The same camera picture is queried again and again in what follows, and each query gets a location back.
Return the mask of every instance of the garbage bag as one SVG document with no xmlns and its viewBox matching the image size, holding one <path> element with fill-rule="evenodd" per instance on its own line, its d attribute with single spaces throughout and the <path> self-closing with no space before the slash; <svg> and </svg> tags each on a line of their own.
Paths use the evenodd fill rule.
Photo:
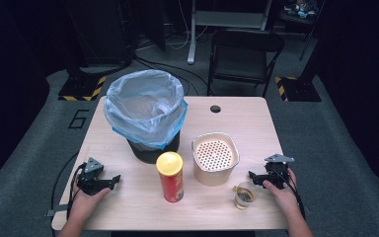
<svg viewBox="0 0 379 237">
<path fill-rule="evenodd" d="M 181 130 L 187 108 L 180 80 L 165 71 L 144 70 L 110 85 L 104 113 L 126 139 L 163 149 Z"/>
</svg>

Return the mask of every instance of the gray carpet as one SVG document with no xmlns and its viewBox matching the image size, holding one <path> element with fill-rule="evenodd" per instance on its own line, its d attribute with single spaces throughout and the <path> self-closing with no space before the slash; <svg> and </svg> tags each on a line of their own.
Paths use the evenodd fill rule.
<svg viewBox="0 0 379 237">
<path fill-rule="evenodd" d="M 278 59 L 274 76 L 299 76 L 305 59 L 298 57 L 303 46 L 300 36 L 283 36 L 286 47 Z M 208 71 L 209 42 L 199 42 L 195 64 L 187 65 L 187 44 L 181 49 L 156 46 L 136 50 L 142 58 L 179 66 L 204 80 Z M 87 70 L 103 71 L 95 67 Z M 124 70 L 109 75 L 99 98 L 121 75 L 147 69 L 133 61 Z M 182 81 L 188 95 L 204 96 L 205 84 L 184 71 L 172 72 Z M 50 205 L 52 186 L 68 159 L 77 152 L 91 121 L 97 101 L 57 100 L 65 71 L 48 76 L 50 94 L 45 106 L 17 149 L 0 171 L 0 236 L 51 236 L 50 220 L 44 214 Z M 379 236 L 379 179 L 372 173 L 334 108 L 319 77 L 313 81 L 321 103 L 283 102 L 275 82 L 269 84 L 266 100 L 285 155 L 294 157 L 291 165 L 298 177 L 300 195 L 306 205 L 307 221 L 316 236 Z M 258 96 L 262 87 L 220 82 L 213 84 L 215 95 Z M 82 128 L 68 128 L 78 110 L 87 118 Z M 73 162 L 68 164 L 56 186 L 58 203 Z M 110 232 L 85 231 L 83 236 L 110 236 Z M 284 230 L 258 231 L 257 236 L 287 236 Z"/>
</svg>

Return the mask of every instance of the chair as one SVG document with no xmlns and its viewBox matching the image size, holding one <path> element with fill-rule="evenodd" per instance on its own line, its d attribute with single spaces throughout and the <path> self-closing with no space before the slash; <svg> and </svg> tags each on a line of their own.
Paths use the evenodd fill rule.
<svg viewBox="0 0 379 237">
<path fill-rule="evenodd" d="M 277 34 L 247 29 L 224 29 L 211 42 L 207 96 L 213 79 L 265 84 L 263 97 L 276 59 L 284 48 Z M 266 64 L 267 54 L 273 57 Z"/>
<path fill-rule="evenodd" d="M 285 24 L 290 24 L 293 26 L 297 26 L 300 28 L 305 29 L 309 33 L 307 34 L 304 44 L 303 51 L 301 52 L 299 60 L 301 61 L 303 59 L 304 53 L 306 52 L 307 46 L 309 45 L 310 39 L 312 38 L 313 34 L 316 30 L 316 25 L 319 23 L 320 16 L 322 15 L 322 11 L 324 10 L 326 0 L 322 1 L 322 5 L 319 8 L 319 12 L 315 16 L 307 16 L 306 18 L 301 18 L 298 14 L 288 14 L 284 9 L 282 8 L 276 16 L 276 20 L 281 21 Z"/>
</svg>

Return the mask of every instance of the red can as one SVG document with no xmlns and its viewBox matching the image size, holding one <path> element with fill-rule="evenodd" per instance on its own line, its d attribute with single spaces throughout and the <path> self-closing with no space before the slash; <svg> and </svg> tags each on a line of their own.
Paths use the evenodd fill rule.
<svg viewBox="0 0 379 237">
<path fill-rule="evenodd" d="M 177 202 L 184 196 L 183 165 L 180 154 L 172 151 L 163 153 L 156 161 L 164 197 L 169 202 Z"/>
</svg>

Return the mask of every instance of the desk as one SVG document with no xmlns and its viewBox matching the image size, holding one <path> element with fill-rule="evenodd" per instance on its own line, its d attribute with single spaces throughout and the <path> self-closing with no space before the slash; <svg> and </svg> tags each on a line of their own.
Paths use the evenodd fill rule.
<svg viewBox="0 0 379 237">
<path fill-rule="evenodd" d="M 281 153 L 278 137 L 264 98 L 185 97 L 189 104 L 181 129 L 178 150 L 184 159 L 184 197 L 169 203 L 163 197 L 155 165 L 138 160 L 126 139 L 115 132 L 99 101 L 73 172 L 89 157 L 105 165 L 100 179 L 121 175 L 114 190 L 99 204 L 85 229 L 93 230 L 257 230 L 286 229 L 287 223 L 273 197 L 260 188 L 259 198 L 245 210 L 234 206 L 233 186 L 250 181 L 248 171 L 265 173 L 265 158 Z M 213 113 L 211 106 L 219 106 Z M 202 185 L 192 173 L 192 140 L 205 133 L 222 131 L 234 140 L 240 162 L 229 180 L 218 187 Z M 60 204 L 69 199 L 69 184 Z M 60 230 L 66 211 L 54 216 L 52 227 Z"/>
<path fill-rule="evenodd" d="M 272 0 L 266 0 L 263 13 L 237 13 L 196 11 L 195 0 L 192 0 L 189 57 L 187 63 L 193 64 L 195 59 L 195 26 L 254 28 L 263 31 L 265 29 L 271 2 Z"/>
</svg>

